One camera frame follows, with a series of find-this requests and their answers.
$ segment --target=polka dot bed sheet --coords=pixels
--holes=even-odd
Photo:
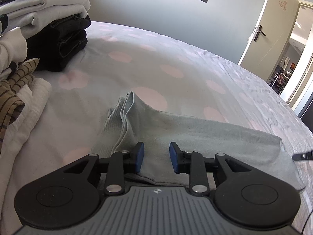
[[[109,108],[131,90],[157,110],[275,134],[289,155],[313,148],[312,133],[287,104],[263,80],[238,65],[142,29],[92,22],[86,31],[87,46],[63,72],[35,73],[53,90],[16,157],[0,234],[12,234],[21,226],[13,207],[17,190],[90,153]],[[297,163],[306,185],[293,223],[298,230],[313,207],[312,166]],[[306,231],[311,230],[309,222]]]

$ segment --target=white folded garment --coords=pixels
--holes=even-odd
[[[51,6],[40,11],[31,12],[9,20],[5,31],[9,31],[10,29],[19,26],[24,38],[28,39],[40,32],[52,21],[74,14],[80,14],[82,18],[85,18],[88,15],[86,8],[80,4]]]
[[[7,127],[0,154],[0,213],[5,209],[6,216],[1,215],[0,234],[7,234],[3,227],[3,218],[19,222],[14,211],[14,195],[6,191],[16,155],[29,138],[37,123],[51,92],[51,85],[44,79],[35,78],[30,86],[23,86],[17,95],[25,102],[25,107],[18,119]]]
[[[28,14],[34,11],[40,11],[51,6],[63,6],[80,4],[86,10],[90,9],[89,0],[15,0],[0,6],[0,15],[7,14],[8,20]]]
[[[0,37],[0,72],[10,63],[22,62],[27,56],[27,43],[19,27],[12,27],[11,31]]]

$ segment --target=door handle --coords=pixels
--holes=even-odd
[[[253,39],[255,42],[258,39],[260,34],[263,34],[264,36],[266,36],[266,34],[264,32],[262,32],[262,26],[261,25],[259,25],[259,29],[257,30],[257,33],[256,33],[256,35],[255,35],[255,37]]]

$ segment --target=framed picture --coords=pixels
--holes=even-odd
[[[292,62],[290,65],[290,69],[293,71],[295,69],[296,65]]]

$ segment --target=gray ridged panel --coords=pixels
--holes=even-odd
[[[183,187],[131,187],[109,197],[89,220],[63,230],[23,227],[16,235],[297,235],[291,227],[249,231],[224,220],[209,199],[194,197]]]

